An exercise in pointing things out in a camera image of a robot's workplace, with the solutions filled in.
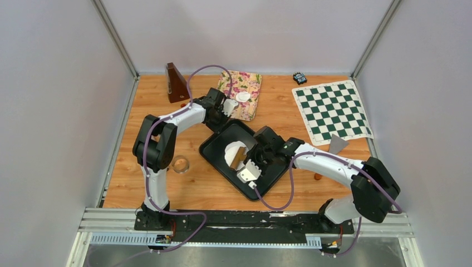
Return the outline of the wooden pastry roller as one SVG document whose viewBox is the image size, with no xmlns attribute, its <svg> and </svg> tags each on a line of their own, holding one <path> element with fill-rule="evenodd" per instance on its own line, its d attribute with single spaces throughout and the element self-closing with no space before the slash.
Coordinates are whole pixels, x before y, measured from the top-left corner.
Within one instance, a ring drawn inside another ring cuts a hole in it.
<svg viewBox="0 0 472 267">
<path fill-rule="evenodd" d="M 246 159 L 246 148 L 240 146 L 230 161 L 229 167 L 233 171 L 238 171 L 242 168 L 243 161 Z"/>
</svg>

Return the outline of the black baking tray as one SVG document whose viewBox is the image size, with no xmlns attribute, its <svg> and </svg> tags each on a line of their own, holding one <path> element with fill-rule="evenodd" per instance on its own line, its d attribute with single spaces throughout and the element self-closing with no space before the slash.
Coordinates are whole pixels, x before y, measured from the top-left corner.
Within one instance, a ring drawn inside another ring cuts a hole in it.
<svg viewBox="0 0 472 267">
<path fill-rule="evenodd" d="M 233 185 L 248 200 L 257 201 L 258 196 L 246 182 L 237 177 L 237 172 L 230 168 L 234 156 L 230 156 L 230 145 L 246 146 L 251 149 L 257 144 L 255 131 L 243 121 L 229 121 L 218 133 L 204 141 L 199 152 L 231 185 Z M 255 181 L 261 196 L 264 196 L 277 181 L 287 172 L 288 163 L 272 163 L 262 168 L 262 175 Z"/>
</svg>

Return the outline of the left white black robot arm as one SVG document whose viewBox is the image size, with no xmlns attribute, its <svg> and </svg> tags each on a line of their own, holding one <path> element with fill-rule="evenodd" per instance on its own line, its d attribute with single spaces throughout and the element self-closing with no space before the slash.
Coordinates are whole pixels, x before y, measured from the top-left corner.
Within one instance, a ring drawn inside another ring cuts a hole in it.
<svg viewBox="0 0 472 267">
<path fill-rule="evenodd" d="M 172 213 L 166 192 L 166 174 L 174 158 L 177 136 L 201 123 L 217 131 L 230 119 L 236 107 L 236 100 L 210 88 L 207 95 L 191 100 L 173 113 L 144 118 L 132 153 L 141 166 L 145 182 L 145 200 L 141 208 L 154 228 L 163 230 L 170 224 Z"/>
</svg>

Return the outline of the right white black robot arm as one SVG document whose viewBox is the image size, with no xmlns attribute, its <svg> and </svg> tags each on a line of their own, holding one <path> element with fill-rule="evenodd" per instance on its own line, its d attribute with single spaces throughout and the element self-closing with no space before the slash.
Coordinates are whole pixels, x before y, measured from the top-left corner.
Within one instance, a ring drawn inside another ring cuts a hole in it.
<svg viewBox="0 0 472 267">
<path fill-rule="evenodd" d="M 396 198 L 400 187 L 384 164 L 375 157 L 366 161 L 341 157 L 322 151 L 303 140 L 291 137 L 287 141 L 265 126 L 254 134 L 255 145 L 247 152 L 237 176 L 253 189 L 258 197 L 257 181 L 272 164 L 291 170 L 298 168 L 330 178 L 351 190 L 341 199 L 327 200 L 318 213 L 318 225 L 332 232 L 347 220 L 364 217 L 382 223 L 391 207 L 400 207 Z"/>
</svg>

